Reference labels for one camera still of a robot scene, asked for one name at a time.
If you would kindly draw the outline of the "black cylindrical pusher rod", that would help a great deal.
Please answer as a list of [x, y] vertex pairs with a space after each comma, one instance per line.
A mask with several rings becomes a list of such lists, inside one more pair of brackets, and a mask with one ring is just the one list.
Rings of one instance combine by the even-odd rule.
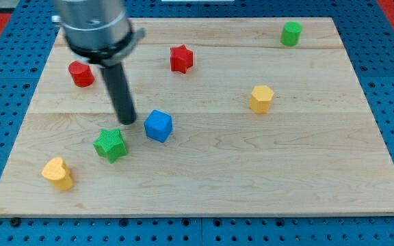
[[119, 62], [113, 66], [101, 68], [101, 75], [119, 123], [124, 125], [134, 123], [137, 114], [122, 63]]

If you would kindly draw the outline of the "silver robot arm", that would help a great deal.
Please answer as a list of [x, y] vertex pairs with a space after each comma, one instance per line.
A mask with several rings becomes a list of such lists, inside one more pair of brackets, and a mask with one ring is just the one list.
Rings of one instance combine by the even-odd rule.
[[77, 59], [100, 68], [119, 123], [137, 119], [122, 61], [145, 37], [145, 28], [134, 29], [122, 0], [53, 0], [55, 25]]

